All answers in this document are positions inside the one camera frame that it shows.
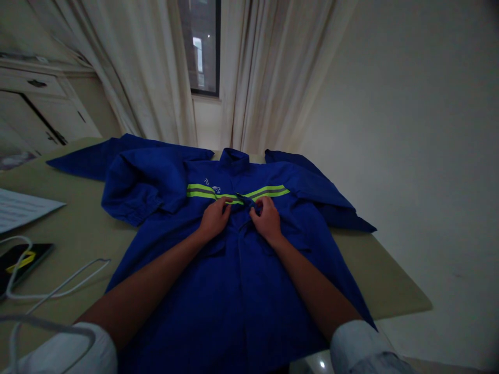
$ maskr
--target charging cable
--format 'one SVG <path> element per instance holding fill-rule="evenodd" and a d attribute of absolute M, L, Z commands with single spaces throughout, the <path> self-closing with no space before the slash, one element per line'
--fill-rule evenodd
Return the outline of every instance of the charging cable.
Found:
<path fill-rule="evenodd" d="M 49 299 L 54 299 L 54 298 L 60 298 L 66 295 L 69 295 L 73 291 L 77 290 L 80 288 L 82 285 L 84 285 L 89 279 L 91 279 L 94 275 L 99 273 L 102 269 L 104 269 L 110 262 L 110 259 L 96 259 L 94 261 L 89 262 L 85 266 L 83 266 L 81 269 L 79 269 L 76 273 L 71 275 L 68 279 L 66 279 L 64 282 L 62 282 L 57 288 L 55 288 L 51 293 L 48 293 L 46 295 L 16 295 L 12 293 L 12 287 L 14 284 L 14 281 L 16 279 L 17 271 L 19 270 L 19 266 L 24 259 L 25 256 L 28 255 L 28 252 L 31 250 L 33 247 L 33 243 L 29 238 L 26 236 L 12 236 L 10 238 L 4 239 L 0 241 L 0 244 L 6 241 L 10 241 L 12 239 L 21 239 L 25 241 L 28 245 L 28 248 L 22 253 L 22 255 L 19 257 L 19 260 L 16 263 L 16 266 L 14 267 L 14 270 L 12 272 L 12 275 L 10 276 L 9 283 L 7 284 L 7 290 L 6 290 L 6 296 L 9 299 L 13 300 L 39 300 L 38 303 L 36 303 L 32 308 L 30 308 L 26 314 L 11 314 L 11 315 L 3 315 L 0 316 L 0 323 L 6 322 L 6 321 L 12 321 L 15 320 L 18 323 L 14 326 L 12 329 L 12 332 L 10 334 L 10 340 L 9 340 L 9 357 L 10 357 L 10 372 L 12 374 L 18 374 L 18 367 L 17 367 L 17 340 L 18 340 L 18 335 L 19 335 L 19 329 L 21 328 L 21 325 L 23 323 L 27 323 L 36 327 L 41 327 L 44 329 L 56 331 L 56 332 L 65 332 L 65 333 L 72 333 L 72 334 L 78 334 L 78 335 L 83 335 L 86 336 L 89 339 L 89 345 L 85 352 L 73 363 L 71 366 L 69 366 L 63 373 L 68 372 L 74 365 L 76 365 L 87 353 L 90 351 L 90 349 L 94 346 L 95 343 L 95 333 L 88 328 L 84 327 L 74 327 L 74 326 L 65 326 L 65 325 L 59 325 L 50 321 L 46 321 L 40 318 L 36 318 L 31 316 L 30 314 L 33 313 L 40 305 L 42 305 L 45 301 Z M 71 288 L 69 291 L 66 292 L 61 292 L 57 293 L 61 288 L 63 288 L 66 284 L 68 284 L 70 281 L 72 281 L 75 277 L 77 277 L 82 271 L 87 269 L 89 266 L 93 265 L 96 262 L 104 262 L 104 265 L 102 265 L 99 269 L 94 271 L 92 274 L 90 274 L 88 277 L 86 277 L 83 281 L 78 283 L 76 286 Z"/>

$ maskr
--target cabinet drawer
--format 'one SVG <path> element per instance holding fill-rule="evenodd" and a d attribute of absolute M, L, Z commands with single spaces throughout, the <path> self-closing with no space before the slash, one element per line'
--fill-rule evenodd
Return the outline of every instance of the cabinet drawer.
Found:
<path fill-rule="evenodd" d="M 66 97 L 52 75 L 0 68 L 0 89 Z"/>

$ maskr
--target document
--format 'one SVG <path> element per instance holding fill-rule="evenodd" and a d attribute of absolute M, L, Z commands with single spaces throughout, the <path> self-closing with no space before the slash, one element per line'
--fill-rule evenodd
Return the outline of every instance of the document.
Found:
<path fill-rule="evenodd" d="M 34 221 L 65 203 L 0 189 L 0 234 Z"/>

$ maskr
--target white cabinet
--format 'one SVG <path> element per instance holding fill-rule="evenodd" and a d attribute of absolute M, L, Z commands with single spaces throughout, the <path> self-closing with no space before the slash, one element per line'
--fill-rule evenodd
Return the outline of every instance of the white cabinet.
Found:
<path fill-rule="evenodd" d="M 0 101 L 0 148 L 22 144 L 40 155 L 83 137 L 121 135 L 90 68 L 0 58 Z"/>
<path fill-rule="evenodd" d="M 94 126 L 87 126 L 71 100 L 40 95 L 27 95 L 27 97 L 58 132 L 62 141 L 69 143 L 88 136 L 100 137 L 99 131 Z"/>
<path fill-rule="evenodd" d="M 0 91 L 0 153 L 17 147 L 34 155 L 50 152 L 62 145 L 29 104 L 18 93 Z"/>

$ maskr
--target white cable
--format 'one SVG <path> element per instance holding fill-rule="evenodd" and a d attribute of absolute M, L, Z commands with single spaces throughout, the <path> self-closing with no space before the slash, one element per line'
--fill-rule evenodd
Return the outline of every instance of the white cable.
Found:
<path fill-rule="evenodd" d="M 35 309 L 37 309 L 40 305 L 42 305 L 48 299 L 59 298 L 59 297 L 62 297 L 62 296 L 65 296 L 65 295 L 68 295 L 68 294 L 72 293 L 73 291 L 75 291 L 76 289 L 78 289 L 81 285 L 83 285 L 84 283 L 86 283 L 90 278 L 92 278 L 94 275 L 96 275 L 98 272 L 100 272 L 102 269 L 104 269 L 109 264 L 109 262 L 111 262 L 110 259 L 102 259 L 102 258 L 89 262 L 88 264 L 86 264 L 81 269 L 79 269 L 76 273 L 74 273 L 72 276 L 70 276 L 64 282 L 62 282 L 61 285 L 59 285 L 56 289 L 54 289 L 51 293 L 49 293 L 47 295 L 16 295 L 16 294 L 12 293 L 12 286 L 14 284 L 14 280 L 16 279 L 16 275 L 17 275 L 17 271 L 19 270 L 19 266 L 20 266 L 22 260 L 24 259 L 24 257 L 28 254 L 28 252 L 33 247 L 33 243 L 31 242 L 31 240 L 29 238 L 27 238 L 25 236 L 18 235 L 18 236 L 12 236 L 10 238 L 2 240 L 2 241 L 0 241 L 0 244 L 3 243 L 3 242 L 6 242 L 6 241 L 12 240 L 12 239 L 21 239 L 21 240 L 24 240 L 28 244 L 28 248 L 22 253 L 22 255 L 19 257 L 19 259 L 18 259 L 18 261 L 16 263 L 16 266 L 14 266 L 14 271 L 12 272 L 12 275 L 10 276 L 10 279 L 9 279 L 9 283 L 7 284 L 6 295 L 7 295 L 8 298 L 14 299 L 14 300 L 40 299 L 40 301 L 38 303 L 36 303 L 31 309 L 29 309 L 26 312 L 25 316 L 29 316 Z M 57 291 L 59 291 L 62 287 L 64 287 L 66 284 L 68 284 L 70 281 L 72 281 L 82 271 L 84 271 L 89 266 L 91 266 L 92 264 L 94 264 L 94 263 L 96 263 L 98 261 L 103 261 L 103 262 L 105 262 L 105 264 L 103 266 L 101 266 L 99 269 L 97 269 L 96 271 L 94 271 L 92 274 L 90 274 L 88 277 L 86 277 L 83 281 L 81 281 L 80 283 L 78 283 L 75 287 L 71 288 L 69 291 L 62 292 L 62 293 L 57 293 L 56 294 Z M 0 323 L 4 322 L 5 320 L 12 320 L 12 319 L 5 319 L 6 317 L 8 317 L 8 316 L 0 316 Z M 14 328 L 12 329 L 12 332 L 10 334 L 10 340 L 9 340 L 10 370 L 11 370 L 12 374 L 17 374 L 17 372 L 18 372 L 18 370 L 17 370 L 18 369 L 17 368 L 17 337 L 18 337 L 19 329 L 20 329 L 21 324 L 23 322 L 22 318 L 21 319 L 17 319 L 17 320 L 19 320 L 20 322 L 17 323 L 14 326 Z M 54 324 L 54 323 L 49 322 L 49 321 L 43 321 L 43 320 L 40 320 L 40 319 L 37 319 L 37 320 L 38 321 L 36 323 L 32 323 L 32 324 L 34 324 L 36 326 L 43 327 L 42 326 L 43 323 L 40 323 L 40 321 L 42 321 L 44 323 L 51 324 L 52 327 L 55 326 L 55 328 L 56 328 L 55 331 L 59 331 L 59 332 L 70 332 L 70 331 L 72 331 L 71 333 L 79 333 L 81 335 L 83 334 L 85 336 L 88 336 L 88 333 L 82 333 L 82 330 L 87 330 L 87 331 L 90 331 L 91 334 L 93 334 L 94 338 L 93 338 L 93 340 L 90 339 L 90 344 L 89 344 L 87 350 L 78 358 L 78 360 L 76 360 L 64 372 L 67 372 L 78 361 L 80 361 L 80 359 L 85 354 L 87 354 L 87 352 L 94 345 L 95 334 L 90 329 L 76 328 L 76 327 L 73 327 L 73 326 L 64 326 L 64 325 Z"/>

